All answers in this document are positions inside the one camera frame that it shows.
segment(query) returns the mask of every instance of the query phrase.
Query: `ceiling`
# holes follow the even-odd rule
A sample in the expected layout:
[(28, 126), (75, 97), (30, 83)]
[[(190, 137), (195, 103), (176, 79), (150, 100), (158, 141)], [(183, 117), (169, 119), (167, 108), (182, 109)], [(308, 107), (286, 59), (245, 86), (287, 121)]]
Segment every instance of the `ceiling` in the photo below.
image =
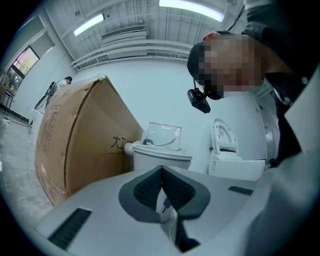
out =
[[(242, 0), (192, 2), (223, 13), (223, 22), (188, 10), (160, 7), (159, 0), (48, 0), (45, 9), (74, 60), (73, 66), (84, 69), (126, 57), (185, 61), (192, 45), (211, 31), (229, 27), (243, 5)], [(74, 30), (98, 14), (104, 14), (105, 20), (74, 36)], [(136, 25), (146, 25), (146, 38), (104, 47), (102, 35)], [(245, 25), (243, 14), (231, 31), (240, 33)]]

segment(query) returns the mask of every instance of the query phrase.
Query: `toilet lid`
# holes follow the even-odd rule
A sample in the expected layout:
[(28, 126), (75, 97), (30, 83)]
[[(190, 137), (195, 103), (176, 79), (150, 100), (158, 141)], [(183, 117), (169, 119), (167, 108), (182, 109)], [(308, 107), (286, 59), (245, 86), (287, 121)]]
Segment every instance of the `toilet lid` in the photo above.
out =
[(180, 153), (179, 151), (173, 151), (161, 146), (134, 144), (132, 149), (135, 152), (146, 154), (149, 156), (159, 157), (159, 158), (167, 158), (167, 159), (182, 160), (182, 161), (192, 160), (191, 155), (185, 155)]
[(213, 121), (213, 127), (211, 128), (211, 139), (216, 154), (219, 154), (220, 152), (231, 152), (238, 154), (238, 140), (226, 122), (220, 118), (216, 118)]

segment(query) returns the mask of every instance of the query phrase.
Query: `floor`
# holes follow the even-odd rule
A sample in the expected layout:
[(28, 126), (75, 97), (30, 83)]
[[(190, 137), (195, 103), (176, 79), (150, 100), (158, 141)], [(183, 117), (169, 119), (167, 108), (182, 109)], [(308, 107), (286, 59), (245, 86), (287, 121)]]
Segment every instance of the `floor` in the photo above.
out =
[(0, 109), (0, 189), (14, 215), (34, 227), (52, 203), (36, 175), (31, 127)]

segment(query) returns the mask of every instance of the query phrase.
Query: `cardboard box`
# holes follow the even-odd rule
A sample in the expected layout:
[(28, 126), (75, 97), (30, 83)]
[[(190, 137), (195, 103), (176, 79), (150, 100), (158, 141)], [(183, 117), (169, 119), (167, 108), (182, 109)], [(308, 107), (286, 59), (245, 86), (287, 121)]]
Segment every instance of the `cardboard box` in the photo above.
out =
[(35, 170), (51, 202), (56, 206), (90, 183), (132, 171), (123, 147), (142, 132), (105, 76), (59, 89), (35, 149)]

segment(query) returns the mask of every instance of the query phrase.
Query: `white toilet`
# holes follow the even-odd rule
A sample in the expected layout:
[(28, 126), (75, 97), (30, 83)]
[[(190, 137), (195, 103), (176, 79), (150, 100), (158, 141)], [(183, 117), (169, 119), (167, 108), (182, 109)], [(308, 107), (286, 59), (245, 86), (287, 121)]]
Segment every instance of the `white toilet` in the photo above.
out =
[(213, 150), (209, 160), (208, 174), (247, 181), (257, 181), (265, 169), (265, 160), (242, 160), (239, 144), (228, 125), (216, 118), (211, 127)]
[[(158, 145), (161, 145), (163, 141), (175, 142), (174, 146), (172, 143), (167, 143), (170, 146), (144, 145), (136, 141), (125, 144), (124, 152), (133, 156), (135, 172), (149, 171), (156, 166), (175, 166), (187, 170), (190, 167), (192, 156), (179, 149), (180, 135), (181, 127), (150, 123), (147, 138), (152, 138), (152, 141)], [(168, 221), (173, 214), (173, 207), (170, 204), (169, 207), (167, 205), (167, 196), (161, 189), (156, 205), (156, 212), (160, 214), (161, 222)]]

